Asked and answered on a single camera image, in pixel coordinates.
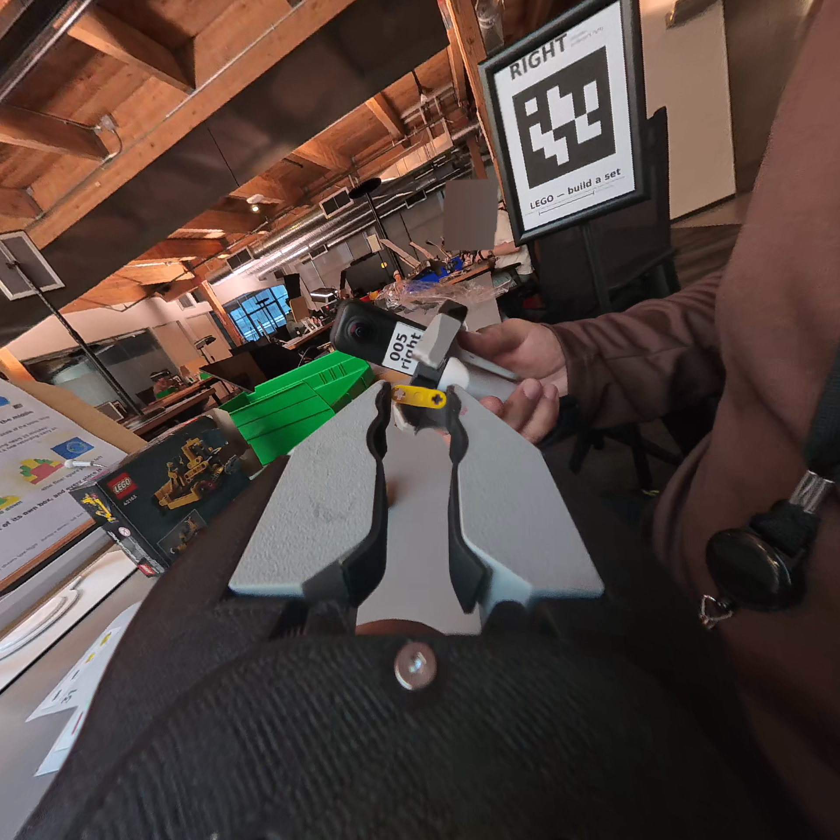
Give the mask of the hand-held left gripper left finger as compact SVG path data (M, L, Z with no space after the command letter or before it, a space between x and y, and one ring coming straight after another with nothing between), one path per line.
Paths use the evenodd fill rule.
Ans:
M291 452L236 569L237 595L360 606L382 581L392 388L377 382Z

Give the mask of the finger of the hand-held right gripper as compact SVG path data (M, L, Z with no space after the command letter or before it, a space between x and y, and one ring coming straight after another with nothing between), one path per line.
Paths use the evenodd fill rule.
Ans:
M462 318L443 312L438 313L428 324L417 344L417 369L419 371L443 370L463 325Z

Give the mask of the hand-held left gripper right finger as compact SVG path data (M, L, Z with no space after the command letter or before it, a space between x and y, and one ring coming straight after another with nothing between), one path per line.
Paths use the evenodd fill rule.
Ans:
M540 451L463 388L446 395L448 569L462 611L603 596Z

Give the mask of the person's right forearm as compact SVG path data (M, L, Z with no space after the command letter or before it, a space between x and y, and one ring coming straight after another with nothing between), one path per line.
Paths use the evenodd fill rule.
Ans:
M585 424L646 423L721 394L716 306L724 275L717 270L624 312L552 326Z

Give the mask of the black lego set box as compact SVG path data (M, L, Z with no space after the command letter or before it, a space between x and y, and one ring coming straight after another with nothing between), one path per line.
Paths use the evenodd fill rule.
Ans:
M230 413L215 408L69 493L117 548L153 578L172 567L261 468Z

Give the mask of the person's right hand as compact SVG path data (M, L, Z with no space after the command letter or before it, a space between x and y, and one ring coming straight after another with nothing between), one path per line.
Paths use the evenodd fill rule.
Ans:
M506 401L480 402L533 445L549 436L569 393L568 371L560 340L549 326L510 319L458 335L460 347L513 373L516 390Z

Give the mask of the cluttered background workbench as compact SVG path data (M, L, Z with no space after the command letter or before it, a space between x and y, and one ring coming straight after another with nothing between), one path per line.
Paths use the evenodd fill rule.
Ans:
M419 261L409 257L391 241L385 242L411 270L383 287L352 291L340 300L342 303L371 302L380 308L404 314L414 310L430 312L445 303L474 309L518 291L528 283L528 279L519 274L518 264L498 267L495 257L481 259L476 251L436 259L425 250L425 260Z

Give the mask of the green plastic bin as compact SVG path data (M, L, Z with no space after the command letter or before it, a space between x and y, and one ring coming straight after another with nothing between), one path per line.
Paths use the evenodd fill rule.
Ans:
M371 367L335 351L224 405L263 466L290 453L375 382Z

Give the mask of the black floor lamp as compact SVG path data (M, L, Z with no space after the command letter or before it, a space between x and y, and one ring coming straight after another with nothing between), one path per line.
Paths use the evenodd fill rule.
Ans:
M386 257L386 273L388 275L387 282L394 281L394 274L399 272L400 266L393 249L385 242L385 229L382 224L382 218L376 208L373 194L382 186L382 179L375 175L362 181L360 184L354 186L349 190L349 198L353 203L365 203L372 215L373 230L376 234L377 241L381 246L381 256Z

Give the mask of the black sign stand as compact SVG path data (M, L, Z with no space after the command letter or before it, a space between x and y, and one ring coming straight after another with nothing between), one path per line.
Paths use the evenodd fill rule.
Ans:
M581 233L586 264L590 272L591 286L595 295L597 312L601 315L613 312L613 301L611 300L610 291L606 282L606 272L602 261L602 254L596 241L592 223L589 221L582 222L578 225L578 228Z

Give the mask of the black badge reel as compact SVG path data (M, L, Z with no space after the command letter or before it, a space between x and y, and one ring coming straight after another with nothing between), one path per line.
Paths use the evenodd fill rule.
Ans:
M835 482L807 471L788 499L709 538L706 564L717 593L700 598L703 627L711 630L738 611L778 613L801 603L818 512L834 489Z

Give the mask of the person's brown sweater torso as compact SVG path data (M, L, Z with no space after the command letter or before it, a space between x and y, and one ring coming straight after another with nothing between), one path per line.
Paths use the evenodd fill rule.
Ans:
M704 552L789 497L838 346L838 2L820 2L717 292L726 384L681 498L678 578L714 593ZM818 838L838 838L838 490L825 500L799 605L739 611L712 636L754 737Z

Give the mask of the framed marker sign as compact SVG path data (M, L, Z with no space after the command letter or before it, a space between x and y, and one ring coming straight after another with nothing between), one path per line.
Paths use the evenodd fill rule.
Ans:
M479 64L517 244L648 199L640 18L582 2Z

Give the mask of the instruction poster board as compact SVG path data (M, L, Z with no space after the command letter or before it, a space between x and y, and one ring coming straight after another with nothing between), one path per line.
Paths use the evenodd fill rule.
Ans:
M134 448L114 422L87 406L93 429L20 385L1 384L1 586L29 573L84 536L93 523L70 490L103 474Z

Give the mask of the white instruction sheet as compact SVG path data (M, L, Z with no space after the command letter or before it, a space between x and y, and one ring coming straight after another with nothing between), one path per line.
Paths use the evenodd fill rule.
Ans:
M140 606L141 602L136 602L118 614L26 719L29 723L65 711L71 713L34 777L54 774L66 761L87 718L104 671Z

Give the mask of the small framed sign on pole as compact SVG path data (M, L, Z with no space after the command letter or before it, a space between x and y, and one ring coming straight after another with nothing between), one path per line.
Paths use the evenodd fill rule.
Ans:
M19 230L1 234L1 288L9 301L36 297L55 317L58 323L68 333L76 346L84 353L95 367L103 380L116 392L119 398L136 417L142 417L143 408L133 398L119 380L110 372L106 365L100 362L95 351L81 337L67 319L60 313L58 307L47 297L50 291L59 291L65 284L43 257L32 239L25 231Z

